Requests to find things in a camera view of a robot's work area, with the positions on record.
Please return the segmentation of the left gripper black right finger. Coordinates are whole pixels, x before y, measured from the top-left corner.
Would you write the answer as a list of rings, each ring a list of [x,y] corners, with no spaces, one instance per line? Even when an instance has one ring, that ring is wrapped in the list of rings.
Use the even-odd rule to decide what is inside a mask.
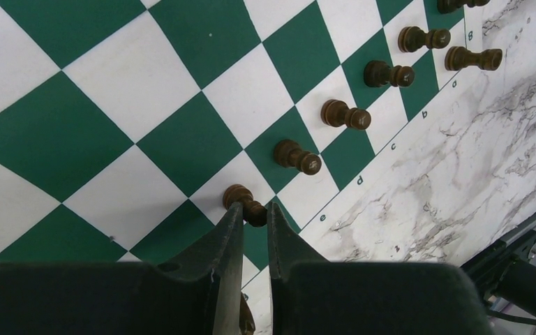
[[[267,206],[274,334],[490,334],[475,287],[434,262],[334,262]]]

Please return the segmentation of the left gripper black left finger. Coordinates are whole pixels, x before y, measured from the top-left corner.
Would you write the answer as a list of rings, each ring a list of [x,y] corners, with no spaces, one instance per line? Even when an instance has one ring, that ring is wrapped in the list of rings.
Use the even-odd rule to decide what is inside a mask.
[[[0,263],[0,334],[238,334],[243,208],[148,262]]]

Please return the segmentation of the dark pawn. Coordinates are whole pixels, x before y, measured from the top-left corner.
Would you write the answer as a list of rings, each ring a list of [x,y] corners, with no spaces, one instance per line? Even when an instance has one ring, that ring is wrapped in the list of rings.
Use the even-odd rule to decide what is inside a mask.
[[[428,49],[443,49],[449,45],[451,33],[448,29],[432,29],[428,32],[416,26],[404,27],[398,37],[401,52],[413,53],[426,46]]]

